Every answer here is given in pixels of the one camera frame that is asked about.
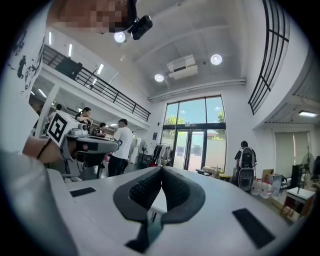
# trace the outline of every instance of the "blind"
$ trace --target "blind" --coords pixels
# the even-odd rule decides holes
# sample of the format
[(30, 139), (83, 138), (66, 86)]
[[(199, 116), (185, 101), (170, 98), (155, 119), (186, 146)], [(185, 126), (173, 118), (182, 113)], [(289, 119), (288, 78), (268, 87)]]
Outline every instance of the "blind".
[(292, 132), (275, 133), (275, 170), (274, 173), (291, 177), (295, 164), (294, 134)]
[(307, 132), (294, 132), (294, 146), (295, 146), (295, 164), (302, 164), (302, 160), (308, 154), (308, 133)]

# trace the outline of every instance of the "ceiling light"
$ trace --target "ceiling light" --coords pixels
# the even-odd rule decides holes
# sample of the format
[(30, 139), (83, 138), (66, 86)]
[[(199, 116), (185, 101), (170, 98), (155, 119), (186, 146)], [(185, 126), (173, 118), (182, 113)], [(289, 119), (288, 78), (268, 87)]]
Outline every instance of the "ceiling light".
[(309, 112), (309, 111), (300, 111), (299, 112), (299, 116), (302, 116), (302, 117), (309, 117), (309, 118), (315, 118), (317, 116), (316, 113), (313, 113), (313, 112)]
[(123, 32), (118, 32), (118, 33), (115, 33), (114, 34), (114, 40), (117, 42), (117, 43), (123, 43), (125, 40), (126, 40), (126, 35), (125, 33)]
[(222, 62), (222, 57), (219, 54), (214, 54), (212, 55), (210, 61), (213, 65), (219, 65)]
[(38, 91), (42, 94), (43, 97), (47, 97), (41, 89), (38, 89)]
[(100, 64), (100, 67), (99, 67), (99, 69), (98, 69), (98, 75), (100, 75), (100, 73), (101, 73), (101, 70), (104, 68), (104, 65), (103, 64)]
[(69, 52), (68, 52), (69, 57), (71, 57), (71, 52), (72, 52), (72, 44), (70, 43), (69, 44)]
[(165, 79), (164, 76), (162, 74), (156, 74), (154, 76), (154, 79), (157, 81), (157, 82), (163, 82), (163, 80)]
[(52, 38), (52, 33), (51, 33), (51, 32), (49, 32), (49, 45), (51, 45), (51, 44), (52, 44), (51, 38)]

